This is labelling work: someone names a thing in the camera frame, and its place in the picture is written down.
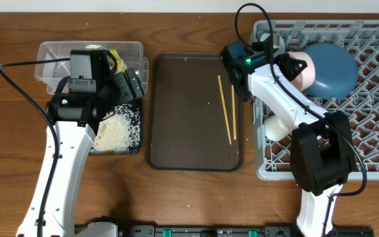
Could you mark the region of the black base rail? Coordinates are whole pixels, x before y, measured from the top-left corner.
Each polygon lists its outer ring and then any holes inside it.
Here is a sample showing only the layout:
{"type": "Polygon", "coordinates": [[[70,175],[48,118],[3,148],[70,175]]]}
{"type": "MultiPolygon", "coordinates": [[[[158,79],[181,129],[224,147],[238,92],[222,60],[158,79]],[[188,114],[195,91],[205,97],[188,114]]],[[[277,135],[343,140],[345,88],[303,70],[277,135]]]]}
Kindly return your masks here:
{"type": "MultiPolygon", "coordinates": [[[[75,234],[85,234],[92,224],[75,226],[75,234]]],[[[151,225],[121,226],[116,229],[116,236],[131,237],[291,237],[304,236],[295,226],[266,226],[263,228],[213,228],[213,227],[156,227],[151,225]]],[[[334,227],[326,236],[336,237],[373,237],[371,228],[334,227]]]]}

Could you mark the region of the grey dishwasher rack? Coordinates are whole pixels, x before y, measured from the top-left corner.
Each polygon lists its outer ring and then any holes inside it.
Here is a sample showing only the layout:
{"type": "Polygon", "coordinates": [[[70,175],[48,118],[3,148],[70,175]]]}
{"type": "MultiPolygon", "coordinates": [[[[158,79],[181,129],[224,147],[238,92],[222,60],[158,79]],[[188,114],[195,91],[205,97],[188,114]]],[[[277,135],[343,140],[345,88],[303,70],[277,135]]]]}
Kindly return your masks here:
{"type": "Polygon", "coordinates": [[[379,180],[379,20],[275,20],[273,28],[288,51],[326,42],[352,54],[359,68],[355,89],[345,99],[313,97],[312,101],[349,116],[368,179],[379,180]]]}

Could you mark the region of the wooden chopstick left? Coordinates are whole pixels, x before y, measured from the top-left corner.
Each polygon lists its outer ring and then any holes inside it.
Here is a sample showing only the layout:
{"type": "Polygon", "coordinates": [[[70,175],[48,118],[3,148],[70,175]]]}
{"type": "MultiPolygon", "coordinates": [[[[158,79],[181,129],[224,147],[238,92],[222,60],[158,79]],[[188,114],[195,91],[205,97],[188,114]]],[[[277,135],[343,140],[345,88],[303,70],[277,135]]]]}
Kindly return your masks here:
{"type": "Polygon", "coordinates": [[[220,90],[220,98],[221,98],[222,108],[223,108],[223,113],[224,113],[224,121],[225,121],[226,131],[227,131],[227,135],[228,135],[228,141],[229,141],[229,144],[232,145],[232,139],[231,139],[231,135],[230,135],[230,126],[229,126],[228,114],[227,114],[227,110],[226,110],[226,103],[225,103],[225,99],[224,99],[224,91],[223,91],[223,87],[222,87],[221,76],[217,75],[217,79],[218,79],[218,86],[219,86],[219,90],[220,90]]]}

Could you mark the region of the yellow green snack wrapper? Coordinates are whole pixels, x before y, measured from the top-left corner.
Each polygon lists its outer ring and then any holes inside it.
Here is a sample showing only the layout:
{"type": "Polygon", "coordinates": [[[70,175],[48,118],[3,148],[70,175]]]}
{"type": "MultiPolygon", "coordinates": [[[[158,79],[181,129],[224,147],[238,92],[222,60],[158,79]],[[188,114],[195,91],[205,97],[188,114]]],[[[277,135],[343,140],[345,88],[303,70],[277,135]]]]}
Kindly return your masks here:
{"type": "Polygon", "coordinates": [[[128,67],[127,67],[126,63],[124,62],[124,60],[122,58],[120,58],[119,54],[117,53],[117,51],[115,49],[109,49],[109,51],[111,52],[111,54],[116,59],[116,74],[118,74],[120,72],[125,72],[125,70],[127,70],[128,67]]]}

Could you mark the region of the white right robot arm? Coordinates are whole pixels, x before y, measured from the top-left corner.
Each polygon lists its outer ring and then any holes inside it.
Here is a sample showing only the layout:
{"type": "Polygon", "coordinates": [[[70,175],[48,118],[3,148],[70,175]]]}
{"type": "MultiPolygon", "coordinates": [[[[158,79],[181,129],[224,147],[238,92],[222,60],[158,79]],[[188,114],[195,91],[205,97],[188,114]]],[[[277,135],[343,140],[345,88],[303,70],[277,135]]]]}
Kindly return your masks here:
{"type": "Polygon", "coordinates": [[[304,236],[328,236],[333,230],[333,202],[355,166],[350,121],[304,93],[321,80],[333,79],[337,66],[344,79],[355,79],[355,61],[330,43],[279,53],[279,41],[278,36],[267,37],[257,53],[232,43],[220,56],[238,96],[243,101],[256,97],[274,113],[263,123],[265,136],[275,142],[291,137],[290,170],[302,189],[299,231],[304,236]]]}

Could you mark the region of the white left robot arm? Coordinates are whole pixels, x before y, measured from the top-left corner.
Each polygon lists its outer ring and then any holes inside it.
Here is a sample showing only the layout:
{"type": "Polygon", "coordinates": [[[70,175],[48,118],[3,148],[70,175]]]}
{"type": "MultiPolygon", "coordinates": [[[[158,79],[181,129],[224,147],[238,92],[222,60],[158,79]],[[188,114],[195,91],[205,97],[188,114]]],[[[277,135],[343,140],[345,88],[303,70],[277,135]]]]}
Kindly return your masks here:
{"type": "Polygon", "coordinates": [[[30,208],[17,236],[121,236],[120,225],[108,217],[82,228],[74,226],[76,202],[89,154],[138,153],[142,143],[141,100],[121,105],[103,121],[99,132],[76,122],[47,128],[43,164],[30,208]]]}

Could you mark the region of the brown serving tray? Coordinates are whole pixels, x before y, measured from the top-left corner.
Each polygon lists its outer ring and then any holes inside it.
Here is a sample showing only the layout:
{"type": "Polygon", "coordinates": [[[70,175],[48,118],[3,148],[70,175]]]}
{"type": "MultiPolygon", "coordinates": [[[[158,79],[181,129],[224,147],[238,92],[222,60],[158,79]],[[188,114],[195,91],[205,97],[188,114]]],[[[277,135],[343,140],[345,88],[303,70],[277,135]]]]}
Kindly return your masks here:
{"type": "Polygon", "coordinates": [[[146,160],[159,170],[232,172],[243,163],[243,103],[233,139],[228,73],[217,53],[162,53],[155,59],[146,160]],[[232,145],[217,75],[221,76],[232,145]]]}

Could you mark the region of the clear plastic waste bin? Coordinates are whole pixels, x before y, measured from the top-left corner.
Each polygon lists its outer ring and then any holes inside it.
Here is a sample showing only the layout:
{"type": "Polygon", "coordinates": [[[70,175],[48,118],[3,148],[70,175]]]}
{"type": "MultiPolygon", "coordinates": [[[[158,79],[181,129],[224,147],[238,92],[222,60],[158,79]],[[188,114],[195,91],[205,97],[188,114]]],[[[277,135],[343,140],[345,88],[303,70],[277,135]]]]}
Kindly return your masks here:
{"type": "MultiPolygon", "coordinates": [[[[86,48],[89,45],[115,49],[125,65],[134,68],[143,90],[147,91],[149,61],[143,56],[143,44],[138,41],[46,41],[39,47],[37,60],[69,58],[71,50],[86,48]]],[[[47,84],[47,93],[51,95],[55,93],[59,81],[68,75],[69,62],[39,64],[34,71],[35,79],[47,84]]]]}

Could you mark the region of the cream plastic cup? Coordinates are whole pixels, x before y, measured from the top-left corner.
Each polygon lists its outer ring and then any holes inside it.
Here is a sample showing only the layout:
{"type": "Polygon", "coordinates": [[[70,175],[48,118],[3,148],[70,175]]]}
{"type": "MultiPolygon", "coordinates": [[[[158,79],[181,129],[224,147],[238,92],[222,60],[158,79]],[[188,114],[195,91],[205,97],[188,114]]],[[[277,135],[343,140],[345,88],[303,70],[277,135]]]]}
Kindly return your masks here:
{"type": "Polygon", "coordinates": [[[284,126],[283,122],[276,115],[268,117],[264,121],[264,126],[265,136],[273,142],[282,140],[290,133],[290,131],[284,126]]]}

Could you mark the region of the dark blue bowl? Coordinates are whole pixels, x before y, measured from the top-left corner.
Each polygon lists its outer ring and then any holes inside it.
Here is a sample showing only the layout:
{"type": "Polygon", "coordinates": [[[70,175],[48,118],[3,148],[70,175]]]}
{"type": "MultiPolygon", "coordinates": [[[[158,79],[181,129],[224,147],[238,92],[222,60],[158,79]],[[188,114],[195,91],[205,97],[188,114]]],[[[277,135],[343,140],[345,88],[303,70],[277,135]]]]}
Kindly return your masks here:
{"type": "Polygon", "coordinates": [[[359,70],[353,56],[331,43],[314,43],[303,49],[315,67],[315,81],[305,93],[321,99],[343,99],[357,85],[359,70]]]}

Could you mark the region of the pink plastic bowl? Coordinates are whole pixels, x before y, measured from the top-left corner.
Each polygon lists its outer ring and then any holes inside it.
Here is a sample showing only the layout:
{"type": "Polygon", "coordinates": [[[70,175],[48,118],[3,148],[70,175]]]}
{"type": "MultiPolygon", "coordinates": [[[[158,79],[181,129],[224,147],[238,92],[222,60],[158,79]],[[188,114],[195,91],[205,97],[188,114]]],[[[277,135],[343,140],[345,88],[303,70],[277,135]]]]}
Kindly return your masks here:
{"type": "Polygon", "coordinates": [[[314,62],[308,54],[302,51],[289,52],[289,56],[292,59],[305,61],[307,64],[307,67],[304,68],[301,73],[291,82],[299,91],[302,92],[312,86],[315,81],[316,71],[314,62]]]}

